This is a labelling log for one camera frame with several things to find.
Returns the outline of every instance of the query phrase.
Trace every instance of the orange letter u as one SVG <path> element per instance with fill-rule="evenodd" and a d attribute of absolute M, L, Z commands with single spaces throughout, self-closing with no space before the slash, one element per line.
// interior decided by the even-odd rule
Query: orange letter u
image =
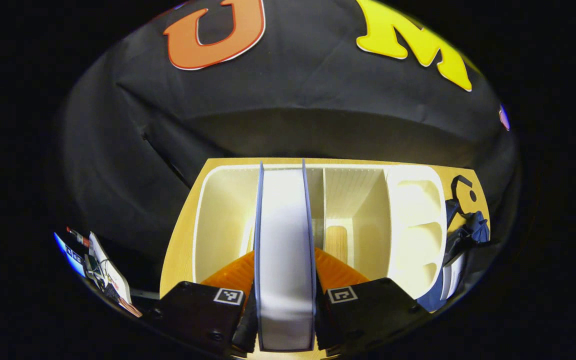
<path fill-rule="evenodd" d="M 165 31 L 170 62 L 182 70 L 198 70 L 234 59 L 252 48 L 264 34 L 266 19 L 263 0 L 224 0 L 232 6 L 233 29 L 222 41 L 204 45 L 199 42 L 199 18 L 208 9 L 185 16 Z"/>

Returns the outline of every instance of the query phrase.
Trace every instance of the letter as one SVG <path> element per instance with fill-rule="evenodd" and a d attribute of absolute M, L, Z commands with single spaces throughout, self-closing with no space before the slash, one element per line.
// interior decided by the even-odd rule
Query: letter
<path fill-rule="evenodd" d="M 208 9 L 185 16 L 165 31 L 168 36 L 168 57 L 176 68 L 198 70 L 234 59 L 252 48 L 264 34 L 266 19 L 263 0 L 224 0 L 231 5 L 233 29 L 230 35 L 216 43 L 199 41 L 199 19 Z"/>
<path fill-rule="evenodd" d="M 366 52 L 406 59 L 408 51 L 397 42 L 395 30 L 406 40 L 422 66 L 432 64 L 441 50 L 442 60 L 437 64 L 446 79 L 470 92 L 473 85 L 468 78 L 464 59 L 446 41 L 427 29 L 419 29 L 396 10 L 375 0 L 356 0 L 366 20 L 367 34 L 357 38 L 357 46 Z"/>

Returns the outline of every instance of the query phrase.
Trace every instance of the wooden surface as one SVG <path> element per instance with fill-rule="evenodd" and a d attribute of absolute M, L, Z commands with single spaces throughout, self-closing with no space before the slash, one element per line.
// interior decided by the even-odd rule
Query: wooden surface
<path fill-rule="evenodd" d="M 219 166 L 235 166 L 235 165 L 254 165 L 263 162 L 264 164 L 301 164 L 302 158 L 288 158 L 288 157 L 229 157 L 219 159 L 208 159 L 204 164 L 201 173 L 197 176 L 194 186 L 190 189 L 188 198 L 183 204 L 179 218 L 174 226 L 174 230 L 170 237 L 170 242 L 166 251 L 163 269 L 161 272 L 161 280 L 159 285 L 159 294 L 164 297 L 173 287 L 180 281 L 193 281 L 193 234 L 195 230 L 195 217 L 197 215 L 197 203 L 199 201 L 199 193 L 206 175 L 213 169 Z M 348 160 L 348 159 L 306 159 L 306 164 L 364 164 L 364 165 L 398 165 L 402 162 L 388 162 L 388 161 L 366 161 L 366 160 Z M 472 189 L 466 185 L 460 184 L 457 187 L 457 195 L 461 201 L 462 209 L 464 212 L 482 211 L 485 219 L 490 219 L 488 205 L 486 198 L 475 172 L 469 169 L 451 168 L 446 166 L 432 167 L 439 177 L 443 186 L 443 193 L 446 199 L 452 199 L 453 195 L 450 189 L 453 178 L 457 175 L 463 175 L 473 183 Z M 469 192 L 473 191 L 476 195 L 476 202 L 471 201 Z M 466 221 L 457 215 L 452 222 L 448 233 L 456 230 Z M 248 354 L 249 359 L 322 359 L 326 357 L 325 351 L 306 351 L 300 353 L 255 353 Z"/>
<path fill-rule="evenodd" d="M 326 229 L 324 251 L 348 264 L 348 231 L 343 226 L 329 226 Z"/>

